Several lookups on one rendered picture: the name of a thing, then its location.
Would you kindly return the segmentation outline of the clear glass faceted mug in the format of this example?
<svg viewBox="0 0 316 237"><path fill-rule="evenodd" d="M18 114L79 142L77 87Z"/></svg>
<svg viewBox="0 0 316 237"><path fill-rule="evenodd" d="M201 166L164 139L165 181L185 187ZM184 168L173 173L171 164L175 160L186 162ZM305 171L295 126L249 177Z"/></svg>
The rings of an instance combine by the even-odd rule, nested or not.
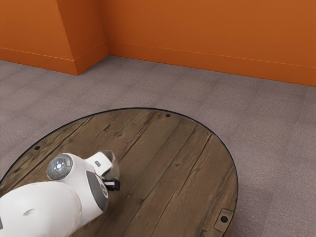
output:
<svg viewBox="0 0 316 237"><path fill-rule="evenodd" d="M119 164L117 162L117 159L115 158L114 153L112 151L104 151L103 153L109 159L109 161L112 163L113 167L111 169L118 169L119 170Z"/></svg>

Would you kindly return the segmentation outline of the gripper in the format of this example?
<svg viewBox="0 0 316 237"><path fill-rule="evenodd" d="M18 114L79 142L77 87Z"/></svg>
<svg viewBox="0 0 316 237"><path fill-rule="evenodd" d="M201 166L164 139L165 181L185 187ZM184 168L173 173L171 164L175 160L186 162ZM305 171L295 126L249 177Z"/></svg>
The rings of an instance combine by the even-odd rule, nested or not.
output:
<svg viewBox="0 0 316 237"><path fill-rule="evenodd" d="M107 170L102 175L104 185L109 191L120 191L119 170L111 169Z"/></svg>

